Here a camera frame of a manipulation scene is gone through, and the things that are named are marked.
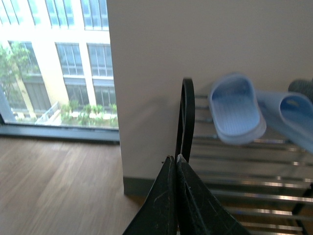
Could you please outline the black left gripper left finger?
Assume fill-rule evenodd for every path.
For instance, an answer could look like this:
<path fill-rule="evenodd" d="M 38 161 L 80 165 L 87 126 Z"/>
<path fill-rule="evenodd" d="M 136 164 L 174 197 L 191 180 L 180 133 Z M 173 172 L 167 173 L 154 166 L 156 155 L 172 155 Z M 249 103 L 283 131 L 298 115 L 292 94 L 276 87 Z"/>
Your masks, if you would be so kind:
<path fill-rule="evenodd" d="M 130 222 L 125 235 L 175 235 L 176 213 L 176 163 L 166 157 L 149 194 Z"/>

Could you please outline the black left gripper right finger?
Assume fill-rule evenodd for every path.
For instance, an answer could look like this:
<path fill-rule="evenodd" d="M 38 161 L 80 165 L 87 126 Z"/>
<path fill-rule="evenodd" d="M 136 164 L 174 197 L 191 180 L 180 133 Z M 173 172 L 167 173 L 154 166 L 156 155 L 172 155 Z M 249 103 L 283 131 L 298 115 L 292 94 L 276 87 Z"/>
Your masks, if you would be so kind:
<path fill-rule="evenodd" d="M 249 235 L 210 192 L 189 163 L 177 157 L 177 209 L 182 235 Z"/>

